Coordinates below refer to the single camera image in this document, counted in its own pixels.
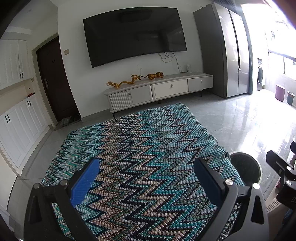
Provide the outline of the round white trash bin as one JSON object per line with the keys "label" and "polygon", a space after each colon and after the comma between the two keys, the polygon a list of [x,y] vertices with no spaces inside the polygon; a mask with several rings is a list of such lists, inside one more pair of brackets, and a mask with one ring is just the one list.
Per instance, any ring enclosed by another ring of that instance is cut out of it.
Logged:
{"label": "round white trash bin", "polygon": [[262,181],[262,167],[254,157],[244,152],[231,152],[230,160],[246,186]]}

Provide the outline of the golden dragon figurine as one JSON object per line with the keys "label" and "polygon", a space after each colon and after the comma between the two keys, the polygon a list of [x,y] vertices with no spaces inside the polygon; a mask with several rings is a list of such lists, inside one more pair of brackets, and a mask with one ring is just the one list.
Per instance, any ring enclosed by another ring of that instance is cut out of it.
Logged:
{"label": "golden dragon figurine", "polygon": [[106,83],[106,86],[112,86],[114,87],[115,89],[119,89],[123,84],[128,84],[128,85],[133,85],[135,84],[136,81],[140,80],[140,75],[131,75],[132,79],[131,81],[122,81],[120,83],[114,83],[114,82],[107,82]]}

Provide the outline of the white washing machine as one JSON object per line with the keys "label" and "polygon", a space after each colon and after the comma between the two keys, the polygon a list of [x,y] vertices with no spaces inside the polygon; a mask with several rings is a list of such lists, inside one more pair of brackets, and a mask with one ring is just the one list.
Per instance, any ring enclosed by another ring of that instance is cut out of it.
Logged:
{"label": "white washing machine", "polygon": [[262,90],[264,73],[263,73],[263,61],[260,58],[257,58],[257,91]]}

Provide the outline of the white low TV cabinet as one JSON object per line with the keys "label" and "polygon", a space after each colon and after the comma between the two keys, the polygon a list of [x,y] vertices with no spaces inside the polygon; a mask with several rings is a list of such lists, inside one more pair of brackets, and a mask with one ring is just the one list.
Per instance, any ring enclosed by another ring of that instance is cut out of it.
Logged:
{"label": "white low TV cabinet", "polygon": [[139,105],[200,92],[213,87],[213,75],[193,72],[167,75],[155,80],[141,80],[120,89],[109,88],[104,95],[111,113]]}

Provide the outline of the teal small bin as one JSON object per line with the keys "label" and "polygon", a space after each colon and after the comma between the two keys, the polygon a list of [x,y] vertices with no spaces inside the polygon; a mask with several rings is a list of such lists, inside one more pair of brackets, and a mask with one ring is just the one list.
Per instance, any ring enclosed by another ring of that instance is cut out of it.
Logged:
{"label": "teal small bin", "polygon": [[294,97],[295,97],[294,93],[292,93],[290,91],[287,92],[287,103],[289,105],[293,105]]}

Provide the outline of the grey double-door refrigerator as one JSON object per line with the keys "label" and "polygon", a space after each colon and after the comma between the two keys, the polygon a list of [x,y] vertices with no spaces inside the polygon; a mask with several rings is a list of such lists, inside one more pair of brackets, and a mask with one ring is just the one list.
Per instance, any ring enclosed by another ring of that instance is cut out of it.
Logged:
{"label": "grey double-door refrigerator", "polygon": [[214,94],[245,94],[250,85],[250,57],[243,19],[212,3],[193,13],[201,46],[203,70],[213,75]]}

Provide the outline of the white router on cabinet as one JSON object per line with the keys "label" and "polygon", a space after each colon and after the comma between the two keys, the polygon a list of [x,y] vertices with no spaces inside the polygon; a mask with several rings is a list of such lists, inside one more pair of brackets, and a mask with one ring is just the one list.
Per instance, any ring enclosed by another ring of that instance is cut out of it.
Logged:
{"label": "white router on cabinet", "polygon": [[190,65],[190,64],[187,64],[187,72],[188,72],[188,73],[192,73],[191,65]]}

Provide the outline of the white wall cupboard unit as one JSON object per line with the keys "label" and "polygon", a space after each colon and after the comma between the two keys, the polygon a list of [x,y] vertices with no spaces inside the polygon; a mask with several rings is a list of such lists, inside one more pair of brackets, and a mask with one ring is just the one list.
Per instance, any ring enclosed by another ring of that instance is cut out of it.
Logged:
{"label": "white wall cupboard unit", "polygon": [[[27,42],[25,40],[1,41],[1,90],[24,80],[31,81]],[[19,175],[49,130],[48,122],[32,88],[28,96],[15,95],[1,100],[8,107],[1,112],[1,151],[12,169]]]}

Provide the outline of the dark brown entrance door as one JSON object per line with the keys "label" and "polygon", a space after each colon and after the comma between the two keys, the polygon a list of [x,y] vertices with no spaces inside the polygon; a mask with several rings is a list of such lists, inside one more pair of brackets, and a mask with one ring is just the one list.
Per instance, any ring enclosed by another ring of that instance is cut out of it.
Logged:
{"label": "dark brown entrance door", "polygon": [[57,122],[79,114],[64,69],[59,38],[43,45],[36,55],[45,93]]}

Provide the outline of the large black wall television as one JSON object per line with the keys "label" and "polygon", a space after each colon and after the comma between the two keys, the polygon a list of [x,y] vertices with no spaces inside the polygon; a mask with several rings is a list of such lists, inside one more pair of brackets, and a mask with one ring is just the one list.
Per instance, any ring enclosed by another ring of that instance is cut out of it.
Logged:
{"label": "large black wall television", "polygon": [[92,67],[140,55],[187,49],[176,8],[118,9],[85,18],[83,26]]}

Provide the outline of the golden tiger figurine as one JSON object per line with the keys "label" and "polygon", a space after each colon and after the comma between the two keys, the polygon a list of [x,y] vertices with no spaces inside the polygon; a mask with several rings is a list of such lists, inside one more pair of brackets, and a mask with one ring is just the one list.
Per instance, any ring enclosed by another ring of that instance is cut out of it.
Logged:
{"label": "golden tiger figurine", "polygon": [[142,78],[148,78],[149,80],[154,80],[154,79],[158,79],[158,78],[163,78],[164,77],[164,73],[163,72],[157,72],[157,73],[150,73],[146,76],[141,76]]}

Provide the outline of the grey door mat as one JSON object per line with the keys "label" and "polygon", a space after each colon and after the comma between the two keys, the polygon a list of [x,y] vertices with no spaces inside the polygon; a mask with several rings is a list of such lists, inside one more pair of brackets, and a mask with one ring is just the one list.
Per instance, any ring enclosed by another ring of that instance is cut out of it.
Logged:
{"label": "grey door mat", "polygon": [[63,118],[61,121],[57,123],[57,125],[53,128],[54,131],[57,131],[65,126],[69,126],[71,124],[77,123],[81,121],[81,116],[79,114],[72,115],[67,118]]}

